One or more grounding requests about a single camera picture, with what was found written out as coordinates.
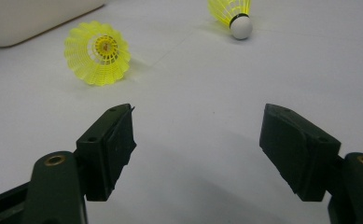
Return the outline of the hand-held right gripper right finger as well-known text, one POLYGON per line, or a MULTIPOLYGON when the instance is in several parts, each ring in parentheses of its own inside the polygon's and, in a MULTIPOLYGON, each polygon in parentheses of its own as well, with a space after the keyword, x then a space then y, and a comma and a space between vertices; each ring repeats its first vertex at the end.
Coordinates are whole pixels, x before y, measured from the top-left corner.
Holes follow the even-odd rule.
POLYGON ((259 146, 301 200, 323 200, 340 141, 293 110, 267 104, 259 146))

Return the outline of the white paper sheet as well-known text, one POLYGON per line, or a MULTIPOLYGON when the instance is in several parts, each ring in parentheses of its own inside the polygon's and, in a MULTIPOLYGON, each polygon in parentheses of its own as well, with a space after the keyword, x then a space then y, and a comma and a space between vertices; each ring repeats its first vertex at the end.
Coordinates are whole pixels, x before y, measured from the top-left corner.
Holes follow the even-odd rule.
POLYGON ((0 193, 108 108, 133 106, 136 149, 90 224, 329 224, 259 147, 267 104, 363 152, 363 0, 252 0, 237 41, 206 0, 111 0, 85 16, 129 44, 121 81, 93 87, 63 56, 69 26, 0 49, 0 193))

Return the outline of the yellow plastic shuttlecock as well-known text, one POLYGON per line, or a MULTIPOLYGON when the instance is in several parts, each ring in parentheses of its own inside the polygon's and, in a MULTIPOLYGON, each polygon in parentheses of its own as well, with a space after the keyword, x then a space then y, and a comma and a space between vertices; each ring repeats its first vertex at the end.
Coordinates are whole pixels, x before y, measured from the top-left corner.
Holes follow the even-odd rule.
POLYGON ((238 40, 247 39, 253 31, 250 19, 251 0, 207 0, 210 14, 230 29, 238 40))
POLYGON ((76 77, 88 85, 104 86, 124 77, 131 53, 120 31, 108 23, 91 21, 69 31, 64 57, 76 77))

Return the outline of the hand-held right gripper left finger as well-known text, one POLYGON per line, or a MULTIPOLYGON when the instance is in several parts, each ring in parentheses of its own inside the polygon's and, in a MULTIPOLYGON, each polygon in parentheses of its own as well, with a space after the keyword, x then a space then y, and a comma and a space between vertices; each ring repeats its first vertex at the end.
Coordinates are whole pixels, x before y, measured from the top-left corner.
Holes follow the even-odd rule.
POLYGON ((88 201, 107 201, 129 163, 136 148, 132 112, 130 104, 107 109, 77 140, 77 168, 88 201))

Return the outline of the cream plastic storage bin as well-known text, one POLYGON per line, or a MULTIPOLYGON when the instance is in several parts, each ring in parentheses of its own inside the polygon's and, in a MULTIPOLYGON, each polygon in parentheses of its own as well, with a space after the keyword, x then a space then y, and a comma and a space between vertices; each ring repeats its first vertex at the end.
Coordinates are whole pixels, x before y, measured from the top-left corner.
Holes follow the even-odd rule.
POLYGON ((0 48, 93 11, 105 0, 0 0, 0 48))

